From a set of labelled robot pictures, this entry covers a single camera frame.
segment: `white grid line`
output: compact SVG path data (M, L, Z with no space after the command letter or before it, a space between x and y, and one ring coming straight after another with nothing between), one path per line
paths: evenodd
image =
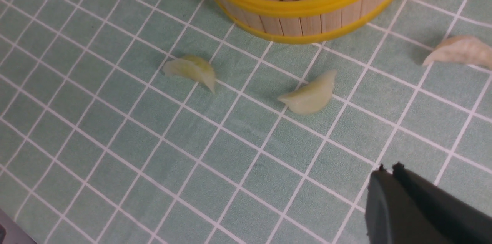
M35 20L35 18L37 17L37 15L41 12L43 6L46 4L48 0L44 0L42 6L39 7L39 9L37 10L36 14L32 17L32 22ZM72 13L70 14L69 18L63 23L63 25L61 26L60 30L57 32L57 34L55 35L55 37L53 38L53 40L51 41L51 43L47 46L47 48L44 50L44 52L42 53L42 55L40 56L40 58L43 58L44 55L47 53L47 51L51 48L51 46L53 45L53 43L56 41L56 38L58 38L58 36L60 35L60 32L63 30L63 28L65 28L65 25L68 24L68 21L70 20L70 18L73 16L73 14L75 13L75 9L72 11ZM73 66L70 68L70 70L68 71L68 74L67 76L70 75L70 73L72 72L72 70L74 69L75 65L77 64L77 62L79 61L80 58L78 58L76 60L76 62L73 64ZM24 82L20 85L21 88L23 88L24 84L28 81L28 79L30 78L31 74L34 73L34 71L37 69L37 67L39 66L39 62L37 61L36 64L35 64L35 67L32 69L32 71L28 74L28 76L26 77L26 79L24 80ZM66 80L63 80L63 82L60 84L60 86L56 89L55 93L53 94L53 96L51 97L51 99L48 101L48 103L46 104L47 107L49 107L49 105L51 104L51 102L53 102L56 94L60 91L60 89L63 87L63 85L65 84ZM42 119L42 117L44 116L44 113L46 112L46 109L43 109L42 113L39 115L39 117L37 118L37 120L35 121L35 123L32 125L31 129L29 130L29 132L27 133L26 137L30 137L30 134L35 130L35 127L38 125L38 123L40 122L40 120ZM24 139L23 143L19 146L19 149L16 151L15 155L19 152L19 150L21 149L21 147L23 146L23 144L26 142L26 139ZM62 150L60 149L55 158L58 157L58 155L62 152ZM50 162L50 165L48 166L48 168L46 169L46 171L42 174L42 176L39 178L39 180L37 181L37 183L32 187L32 192L34 192L36 190L36 188L39 186L39 184L43 181L44 177L48 174L49 170L51 170L51 167L53 166L54 164L54 161L51 161ZM30 192L27 197L24 199L24 201L22 202L22 204L20 205L19 209L17 210L17 213L15 214L14 216L14 221L17 220L17 217L19 216L19 213L21 212L21 210L23 209L23 206L26 204L28 198L30 197L30 195L32 194L32 192Z
M161 0L158 0L155 4L155 6L157 6L159 4ZM154 13L154 10L152 10L149 15L146 17L146 20L142 23L142 25L140 26L139 30L137 31L137 33L135 34L135 36L132 38L132 41L131 43L128 45L126 51L121 55L121 59L123 59L126 55L126 53L128 52L128 50L130 49L130 47L132 46L132 44L135 42L135 39L136 39L136 36L138 34L140 34L140 32L143 30L144 26L146 25L147 21L149 20L149 18L153 15ZM181 36L183 35L184 31L186 30L186 27L181 31L181 34L178 36L177 40L174 42L174 45L172 46L172 48L170 49L169 53L171 53L171 51L173 50L174 46L178 43L179 39L181 38ZM152 82L153 78L158 74L159 70L161 69L161 66L159 66L159 68L154 72L152 78L150 79L149 81L149 84L150 82ZM137 106L138 102L140 101L140 99L142 98L142 96L144 95L144 93L146 92L146 90L148 89L148 85L145 86L145 88L142 90L142 92L140 93L139 97L135 100L134 104L132 105L132 108L130 109L130 111L128 112L128 115L125 117L125 119L123 120L123 122L121 123L121 125L118 127L118 129L116 130L116 132L113 134L112 138L109 140L109 143L107 144L107 148L109 148L109 146L111 146L112 142L114 141L114 139L116 139L116 136L118 135L118 133L120 132L121 128L123 128L123 126L125 125L126 121L128 120L128 116L131 115L131 113L133 112L133 110L135 109L135 107ZM160 142L158 142L158 144L155 146L155 148L153 149L153 151L151 152L151 154L149 155L149 157L147 158L145 164L142 166L142 168L140 169L140 172L142 172L144 170L144 168L146 167L146 165L148 164L150 158L152 157L153 153L155 152L155 150L159 147L160 145ZM123 205L123 202L126 200L126 198L128 197L128 195L130 194L130 191L132 190L132 188L135 186L135 184L137 183L137 180L138 178L140 177L140 174L137 174L137 176L135 176L135 179L132 181L132 183L130 184L130 187L128 188L128 191L126 191L126 193L124 194L123 198L121 199L121 201L118 203L115 211L113 212L112 216L109 218L109 220L106 222L106 225L104 226L103 230L100 232L100 235L97 237L97 241L99 241L101 239L101 237L104 235L104 232L107 230L107 228L109 227L109 224L113 221L114 217L116 216L116 214L121 211L121 206ZM152 235L152 239L155 238L155 234L150 231L151 235Z
M314 65L314 63L316 62L316 60L318 59L318 56L319 54L321 53L321 50L323 49L323 47L325 46L325 43L326 41L324 41L323 43L321 43L320 47L318 48L318 51L316 51L313 59L311 60L311 62L309 63L309 66L307 67L306 71L304 71L304 74L302 76L302 80L304 80L306 78L306 76L308 75L309 71L311 70L311 67ZM299 81L299 83L297 84L297 87L296 87L296 90L298 90L302 85L302 81ZM287 110L287 105L284 106L283 110L282 110L282 114L285 114L285 111ZM274 129L276 128L276 126L278 125L278 123L280 122L280 119L281 119L281 116L278 116L278 119L275 123L275 125L273 126L272 130L269 132L269 135L267 136L267 139L265 140L265 142L263 143L263 146L262 146L262 149L265 148L269 138L271 137L271 135L273 134L274 132ZM318 152L315 153L315 155L313 156L311 162L314 162L316 160L316 158L318 157ZM280 218L278 218L278 221L277 223L275 224L274 226L274 229L272 230L272 232L270 233L270 235L268 236L267 238L267 242L266 244L269 244L275 233L277 232L278 228L280 227L280 224L282 223L282 221L285 219L285 216L287 215L287 211L288 209L290 208L290 205L292 204L292 202L294 201L294 198L297 196L297 193L299 192L299 190L301 189L301 186L302 184L304 183L304 181L306 180L306 177L308 176L308 173L309 173L309 170L310 169L310 166L308 166L308 168L306 169L306 171L302 174L301 176L301 180L299 181L299 183L297 184L296 186L296 189L294 189L294 192L291 196L291 198L289 199L287 205L285 205L285 208L284 210L282 211L281 215L280 215ZM316 239L318 239L320 242L326 244L327 241L324 240L322 237L319 237L318 235L312 235L313 237L315 237Z
M246 95L245 95L245 97L246 97ZM31 98L33 98L33 97L31 97ZM193 111L192 109L190 109L190 110L191 110L191 111ZM194 112L194 113L195 113L195 114L197 114L196 112ZM58 116L58 117L60 117L60 116ZM62 119L63 119L63 118L62 118ZM210 121L210 120L209 120L209 121ZM226 131L226 130L225 130L225 131ZM237 137L236 135L233 135L233 136ZM91 138L89 137L89 139L91 139ZM91 140L95 141L94 139L91 139Z
M227 44L226 44L227 45ZM244 97L248 98L246 95L244 95Z
M265 51L263 52L263 55L262 55L262 58L266 55L266 53L269 51L269 48L272 46L272 42L269 43L269 45L267 46L267 48L265 49ZM253 69L253 71L251 71L249 77L246 79L243 87L241 88L240 92L243 92L244 89L246 88L246 86L248 85L249 83L249 80L251 80L251 78L253 77L253 74L255 73L256 69L258 69L258 66L260 65L260 62L258 62L255 66L255 68ZM181 195L181 193L183 193L183 190L185 189L186 187L186 184L188 183L188 181L190 180L191 176L193 175L193 172L196 170L198 164L202 161L203 157L205 156L206 152L208 151L208 149L210 148L212 142L214 142L216 136L218 135L218 133L220 132L220 130L223 128L223 125L225 123L225 120L227 120L227 118L229 117L229 114L231 114L232 110L234 109L234 106L236 105L237 101L239 100L239 98L241 97L241 95L237 95L236 98L234 99L234 101L232 102L232 105L229 107L229 109L227 110L225 116L223 117L222 121L220 122L220 124L217 126L218 128L216 129L216 132L214 133L214 135L212 136L212 138L210 139L210 141L207 143L207 146L205 147L204 151L202 152L202 154L200 155L200 158L198 158L198 161L195 163L195 165L193 166L193 168L191 169L190 173L188 174L188 176L186 177L186 179L184 180L183 184L181 185L181 188L179 189L178 191L178 197ZM158 231L160 229L160 227L163 225L165 219L167 218L167 216L169 215L172 207L174 206L174 204L176 203L176 200L173 201L173 203L170 205L170 207L168 208L166 214L163 216L163 218L161 219L161 221L159 222L159 225L158 227L156 228L155 231ZM242 242L244 243L243 241L241 241L238 237L234 236L232 237L233 239L235 239L236 241L238 242Z
M3 171L5 171L5 174L8 174L9 176L11 176L11 178L13 178L17 183L19 183L28 192L31 192L32 191L32 189L30 189L28 186L26 186L20 179L18 179L16 176L14 176L14 174L12 174L9 170L7 170L1 164L0 164L0 169L2 169ZM63 216L63 214L61 214L57 209L55 209L52 205L50 205L48 202L46 202L46 200L44 200L36 192L32 192L32 195L34 197L36 197L40 202L42 202L46 207L48 207L49 209L51 209L55 214L57 214L58 216L60 216L60 218L62 218L65 222L69 223L76 231L78 231L81 235L83 235L87 240L89 240L91 243L95 243L94 240L87 233L85 233L83 230L81 230L79 227L77 227L77 225L75 225L68 218L66 218L65 216Z
M93 17L95 17L95 18L99 19L99 20L104 21L101 17L99 17L99 16L95 15L94 13L92 13L92 12L90 12L90 11L88 11L88 10L86 10L86 9L82 8L82 7L77 6L76 4L74 4L74 3L73 3L73 2L71 2L71 1L69 1L69 0L64 0L64 1L65 1L65 2L67 2L67 3L69 3L69 4L74 5L75 7L77 7L77 9L79 9L79 10L81 10L81 11L83 11L83 12L87 13L87 14L89 14L89 15L91 15L91 16L93 16ZM153 10L155 10L155 11L158 11L158 12L160 12L160 13L164 14L165 16L167 16L167 17L169 17L169 18L171 18L171 19L173 19L173 20L175 20L175 21L177 21L177 22L180 22L180 23L182 23L182 24L186 25L186 22L184 22L184 21L180 20L179 18L176 18L176 17L172 16L172 15L171 15L171 14L169 14L169 13L166 13L165 11L162 11L161 9L155 8L154 6L151 6L151 5L147 4L146 2L144 2L144 1L142 1L142 0L136 0L136 1L140 2L141 4L144 4L145 6L150 7L151 9L153 9ZM420 1L420 4L423 4L423 5L428 5L427 3L422 2L422 1ZM466 21L468 21L468 22L474 23L474 24L476 24L476 25L482 25L482 26L485 26L485 27L492 27L492 25L489 25L489 24L487 24L487 23L478 22L478 21L475 21L475 20L471 20L471 19L469 19L469 18L462 18L462 17L459 17L459 18L460 18L460 19L463 19L463 20L466 20ZM41 21L39 21L39 20L37 20L37 21L38 21L40 24L42 24L42 25L44 25L45 27L47 27L48 29L51 29L51 27L49 27L48 25L45 25L44 23L42 23L42 22L41 22ZM115 24L113 24L113 23L111 23L111 22L107 22L107 23L108 23L108 24L110 24L110 25L112 25L112 26L113 26L113 27L115 27L116 29L120 30L121 32L123 32L123 33L125 33L125 34L128 34L129 36L131 36L131 37L135 37L133 34L131 34L130 32L127 32L126 30L124 30L124 29L122 29L122 28L118 27L117 25L115 25ZM378 27L378 26L376 26L376 25L373 25L373 24L371 24L371 23L368 23L368 25L369 25L369 26L371 26L371 27L373 27L373 28L376 28L376 29L378 29L378 30L381 30L382 32L387 32L387 30L386 30L386 29L383 29L383 28ZM201 32L202 34L204 34L204 35L206 35L206 36L208 36L208 37L210 37L210 38L212 38L212 39L216 40L216 41L221 41L221 39L218 39L217 37L215 37L215 36L213 36L213 35L209 34L208 32L203 31L202 29L200 29L200 28L198 28L198 27L195 27L195 26L193 26L193 25L189 25L189 26L190 26L191 28L193 28L193 29L195 29L195 30L197 30L197 31ZM418 41L415 41L415 40L409 39L408 37L405 37L405 36L403 36L403 35L397 34L397 33L395 33L395 32L389 32L389 34L392 34L392 35L397 36L397 37L399 37L399 38L401 38L401 39L404 39L404 40L406 40L406 41L409 41L409 42L411 42L411 43L413 43L413 44L415 44L415 45L417 45L417 46L420 46L420 47L422 47L422 48L425 48L425 49L427 49L427 50L432 50L432 49L433 49L433 48L431 48L431 47L429 47L429 46L426 46L426 45L423 45L423 44L419 43ZM68 37L65 37L65 38L66 38L68 41L72 41L72 42L73 42L73 40L72 40L72 39L69 39ZM167 54L167 52L166 52L166 51L162 51L160 48L155 47L153 44L150 44L150 43L148 43L147 41L145 41L145 40L143 40L143 39L140 39L139 37L137 37L137 39L138 39L139 41L142 41L143 43L145 43L145 44L147 44L147 45L151 46L152 48L154 48L154 49L156 49L156 50L158 50L158 51L161 51L162 53ZM258 60L258 57L256 57L256 56L254 56L254 55L252 55L252 54L248 53L247 51L244 51L244 50L242 50L242 49L240 49L240 48L237 48L236 46L233 46L233 45L231 45L231 44L229 44L229 43L227 43L227 42L226 42L226 43L224 43L224 44L226 44L226 45L227 45L227 46L229 46L230 48L233 48L233 49L234 49L234 50L236 50L236 51L239 51L239 52L241 52L241 53L244 53L245 55L248 55L249 57L252 57L252 58L254 58L254 59ZM89 53L91 53L91 54L93 54L93 55L95 55L95 56L97 56L97 57L100 57L100 56L96 55L95 53L93 53L92 51L89 51ZM272 68L274 68L274 69L277 69L279 72L282 72L282 73L284 73L284 74L286 74L286 75L288 75L288 76L293 76L292 74L290 74L290 73L288 73L288 72L286 72L286 71L284 71L284 70L282 70L282 69L280 69L280 68L278 68L278 67L276 67L276 66L274 66L274 65L270 64L269 62L264 62L264 63L265 63L266 65L268 65L269 67L272 67ZM474 68L474 69L478 69L478 70L480 70L480 71L482 71L482 72L492 74L492 71L490 71L490 70L488 70L488 69L484 69L484 68L477 67L477 66L474 66L474 65L469 65L469 66L470 66L470 67L472 67L472 68Z
M116 3L114 4L113 8L111 9L111 11L109 12L109 14L107 15L107 17L105 18L105 20L102 22L102 24L100 25L100 27L97 29L96 33L93 35L93 37L91 38L91 40L89 41L89 43L86 45L86 48L84 48L84 52L79 56L79 58L77 60L80 60L83 55L85 54L85 52L88 50L88 47L91 46L91 44L93 43L94 39L96 38L96 36L99 34L100 30L102 30L102 28L104 27L104 24L105 24L105 21L107 21L109 19L109 17L112 15L112 13L114 12L114 10L116 9L116 7L118 6L119 2L121 0L117 0ZM101 83L101 85L99 86L99 88L97 89L95 95L98 95L98 93L101 91L101 89L104 87L104 84L108 81L108 79L110 78L110 76L113 74L115 68L113 67L112 70L106 75L106 78L104 79L104 81ZM91 102L88 104L88 106L86 107L86 109L84 110L84 112L82 113L82 115L79 117L79 120L77 121L75 127L78 127L81 123L81 121L84 119L86 113L89 111L89 109L91 108L91 106L94 104L94 101L95 101L95 97L92 98ZM73 133L75 132L75 129L72 129L72 131L70 132L70 136L73 135ZM68 140L69 138L67 138L65 140L65 142L63 143L62 147L60 148L60 151L58 152L58 154L61 153L61 151L65 148L65 145L68 143ZM79 197L81 191L84 189L84 186L86 186L88 183L87 181L91 178L92 174L94 173L95 169L97 168L97 166L99 165L99 163L101 162L102 158L104 157L105 155L105 151L103 151L103 153L100 155L100 157L98 158L96 164L93 166L93 168L91 169L91 172L89 172L88 176L85 178L85 180L82 182L79 190L77 191L76 195L73 197L73 199L70 201L68 207L65 209L65 211L63 212L63 216L65 216L69 210L71 209L72 205L75 203L75 200ZM46 237L46 240L45 240L45 243L47 243L51 237L51 235L53 234L53 232L56 230L56 228L58 227L58 225L60 224L61 222L61 218L58 220L58 222L55 224L55 226L53 226L53 228L51 229L50 233L48 234L48 236Z
M402 10L402 8L404 7L404 4L406 4L406 1L407 1L407 0L404 0L404 1L402 2L401 7L399 8L399 11L396 13L395 18L392 20L392 22L391 22L390 26L388 27L388 30L391 30L392 26L393 26L393 25L394 25L394 23L396 22L396 19L397 19L398 15L399 15L399 12L400 12L400 11ZM464 1L462 2L462 5L460 6L460 9L458 10L457 15L459 15L459 14L460 14L460 12L461 12L461 10L464 8L464 6L465 6L465 4L466 4L466 1L467 1L467 0L464 0ZM449 33L450 33L450 31L452 30L452 28L453 28L453 26L454 26L454 24L455 24L456 20L457 20L457 18L454 18L453 22L451 22L450 27L448 28L448 30L447 30L447 32L446 32L446 34L445 34L445 35L444 35L444 37L443 37L443 40L444 40L444 39L446 39L446 38L448 38ZM414 100L414 99L415 99L415 97L417 96L417 94L418 94L418 92L419 92L419 90L420 90L420 88L421 88L422 84L424 83L424 81L425 81L425 79L426 79L427 75L429 74L429 71L430 71L431 67L432 67L432 64L431 64L431 65L429 65L429 66L426 68L426 70L425 70L425 72L424 72L424 74L423 74L422 78L420 79L420 82L419 82L419 83L418 83L418 85L417 85L417 88L416 88L416 89L415 89L415 91L413 92L412 97L411 97L411 98L410 98L410 100L408 101L408 103L407 103L407 105L406 105L406 107L405 107L405 109L404 109L403 113L402 113L402 114L401 114L401 116L400 116L400 118L399 118L399 120L398 120L398 122L397 122L397 126L396 126L396 127L394 128L394 130L392 131L392 133L391 133L390 137L388 138L388 141L386 142L386 144L385 144L385 146L383 147L383 149L382 149L382 151L381 151L380 155L378 156L378 159L376 160L376 164L374 164L373 169L374 169L374 168L376 168L376 167L377 167L377 165L379 165L379 163L381 162L381 160L382 160L382 158L383 158L384 154L386 153L386 150L387 150L387 148L388 148L388 146L389 146L390 142L392 141L392 139L393 139L394 135L396 134L397 130L400 128L401 123L403 122L404 117L406 116L406 113L408 112L408 109L410 108L411 104L413 103L413 100ZM360 198L362 197L362 195L363 195L363 193L364 193L364 190L366 189L367 185L369 184L369 179L370 179L370 176L371 176L371 174L369 173L369 175L368 175L368 176L367 176L367 178L366 178L366 181L365 181L365 182L364 182L364 184L362 185L362 188L360 189L360 191L359 191L359 193L358 193L357 197L355 198L355 202L354 202L355 204L358 204L358 202L359 202ZM341 234L342 234L342 232L343 232L343 230L344 230L344 228L345 228L346 224L348 223L349 218L350 218L350 216L352 215L353 210L354 210L354 209L353 209L353 208L351 208L351 209L349 210L349 212L348 212L348 214L347 214L346 218L343 220L342 225L340 226L339 230L337 231L337 235L335 235L335 237L334 237L334 239L333 239L333 244L336 244L336 243L337 243L337 241L338 241L338 239L341 237Z
M452 30L452 28L454 27L454 25L456 24L456 20L457 18L460 16L461 12L463 11L463 9L465 8L466 6L466 2L468 0L463 0L461 6L460 6L460 9L458 9L457 13L456 13L456 16L455 18L453 19L453 21L451 22L451 25L448 29L448 32L446 32L446 35L444 36L444 39L446 39L449 34L450 34L450 31ZM453 157L453 155L455 154L455 151L456 151L456 148L458 146L458 144L460 143L460 140L462 138L462 136L464 135L464 132L466 130L466 128L468 127L468 124L471 122L471 119L473 118L473 113L476 111L476 109L478 108L478 105L480 104L480 101L482 100L483 96L485 95L485 91L487 90L487 87L490 85L490 80L492 80L492 75L489 76L489 79L487 80L487 82L485 83L482 91L480 92L480 95L478 96L477 100L475 101L475 104L473 105L473 108L471 110L471 112L469 113L469 116L468 118L466 119L462 129L460 130L460 133L458 134L455 142L453 143L453 146L450 150L450 153L448 154L448 157L446 158L446 160L444 161L441 169L439 170L439 173L437 174L437 178L436 180L434 181L434 184L438 185L439 181L441 180L441 177L442 175L444 174L444 171L446 170L446 167L448 167L448 164L451 160L451 158Z
M367 63L367 65L371 65L371 62L372 60L374 60L374 58L376 58L376 55L377 53L379 52L379 49L381 48L381 46L383 45L383 42L385 41L386 37L388 36L388 32L391 31L393 25L396 23L401 11L403 10L405 4L406 4L406 1L407 0L403 0L403 2L401 3L401 5L399 6L399 9L397 10L397 12L395 13L395 16L392 18L391 22L390 22L390 25L388 26L388 29L387 29L387 32L385 33L385 35L383 36L383 39L381 40L381 42L379 43L378 47L376 47L376 50L374 51L374 53L372 54L372 57L371 59L369 60L369 62ZM424 73L424 75L422 76L422 79L420 79L420 83L419 85L417 86L417 88L419 88L419 86L424 82L425 80L425 76L427 75L427 73L429 72L429 69L430 69L430 66L426 69L426 72ZM352 89L352 92L351 94L353 94L356 90L356 86ZM398 130L398 127L399 125L401 124L401 122L403 121L404 119L404 116L406 115L406 112L408 111L408 108L411 106L412 102L413 102L413 99L415 98L415 96L417 95L417 92L418 90L415 90L412 97L410 98L410 100L408 101L404 111L402 112L398 122L397 122L397 125L394 127L392 133L390 134L388 140L386 141L385 145L383 146L383 149L381 151L381 153L379 153L378 155L378 158L376 159L376 162L374 163L374 165L372 166L372 168L374 169L377 165L379 165L379 162L381 161L381 159L383 158L383 155L388 147L388 145L390 144L390 142L392 141L392 138L393 136L396 134L397 130ZM362 184L362 187L361 189L359 190L359 193L357 194L355 200L354 200L354 205L357 205L359 203L359 200L360 198L362 197L363 193L364 193L364 190L366 189L367 187L367 183L369 181L369 176L371 174L369 173L369 175L367 176L367 179L364 181L364 183ZM341 234L343 232L343 230L345 229L345 226L346 224L348 223L349 219L350 219L350 216L352 216L352 213L354 211L354 208L355 207L351 207L346 215L346 217L344 218L344 220L342 221L341 223L341 226L339 227L337 233L335 234L335 237L333 238L333 241L332 241L332 244L336 244L338 239L341 237Z

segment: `black tongs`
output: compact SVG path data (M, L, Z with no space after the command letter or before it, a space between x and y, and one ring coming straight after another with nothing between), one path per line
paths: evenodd
M381 165L369 180L366 225L372 244L492 244L490 216L401 163L392 168L390 174Z

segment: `miniature dumpling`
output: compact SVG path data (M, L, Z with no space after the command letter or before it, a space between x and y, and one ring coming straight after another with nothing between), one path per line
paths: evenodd
M300 115L314 114L321 111L330 101L335 84L336 70L327 71L316 80L298 90L279 96L291 111Z
M455 36L441 42L422 65L433 61L475 64L492 69L492 48L474 36Z
M165 76L183 76L199 83L207 85L212 93L215 94L215 72L209 62L195 56L185 55L177 60L171 60L162 67Z

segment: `table surface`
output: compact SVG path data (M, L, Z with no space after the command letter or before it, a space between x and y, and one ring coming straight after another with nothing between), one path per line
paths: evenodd
M492 215L492 72L421 66L492 45L491 1L395 0L288 46L213 0L0 0L0 208L40 244L360 244L368 175L400 161ZM185 53L216 95L159 71ZM320 113L276 100L329 69Z

